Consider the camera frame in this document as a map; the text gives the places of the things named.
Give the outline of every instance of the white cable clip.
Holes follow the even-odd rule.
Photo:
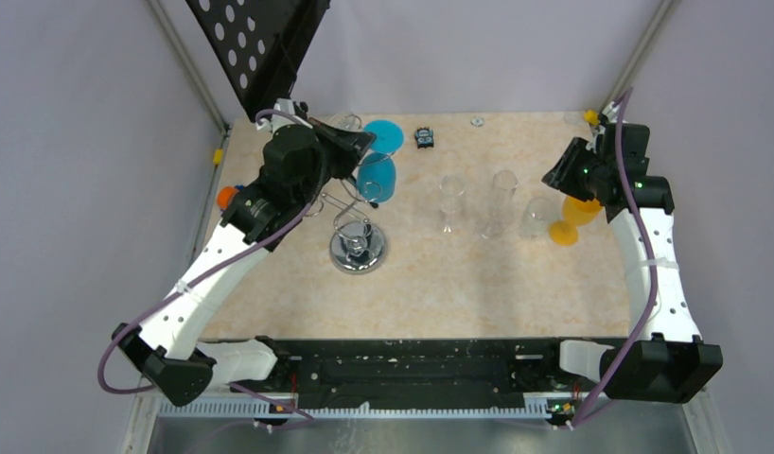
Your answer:
[[[188,283],[184,282],[183,279],[179,279],[175,284],[175,291],[181,293],[182,295],[186,295],[187,293],[192,293],[192,287],[190,287]]]
[[[270,124],[270,120],[268,120],[267,118],[260,118],[259,121],[255,121],[254,124],[256,125],[256,130],[257,131],[261,131],[261,130],[272,131],[273,130],[273,125]]]
[[[677,270],[679,271],[679,265],[677,262],[672,262],[671,260],[668,260],[665,257],[655,258],[652,260],[641,260],[638,262],[637,265],[632,265],[629,267],[625,272],[624,276],[627,276],[631,272],[635,272],[639,270],[640,268],[649,268],[650,266],[656,266],[658,268],[667,268],[670,270]]]

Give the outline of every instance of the yellow cup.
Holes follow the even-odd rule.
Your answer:
[[[601,211],[602,204],[596,199],[580,201],[567,196],[563,200],[563,219],[570,225],[585,225],[596,218]]]
[[[579,240],[579,232],[568,222],[558,220],[549,226],[549,237],[560,246],[571,246]]]

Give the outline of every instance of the orange object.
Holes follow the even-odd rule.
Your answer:
[[[228,205],[231,204],[231,199],[234,198],[237,192],[239,191],[235,187],[225,186],[217,193],[217,205],[220,207],[220,210],[228,208]]]
[[[558,220],[549,226],[549,237],[560,246],[571,246],[579,240],[579,232],[568,222]]]
[[[571,225],[585,225],[596,218],[600,211],[602,204],[596,199],[580,201],[568,196],[563,200],[563,219]]]

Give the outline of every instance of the black perforated panel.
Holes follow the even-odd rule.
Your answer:
[[[328,0],[186,0],[248,116],[287,97]]]

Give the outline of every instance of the chrome stand base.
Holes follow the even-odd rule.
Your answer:
[[[331,237],[328,249],[331,262],[340,271],[365,274],[378,268],[387,256],[387,236],[376,224],[348,222]]]

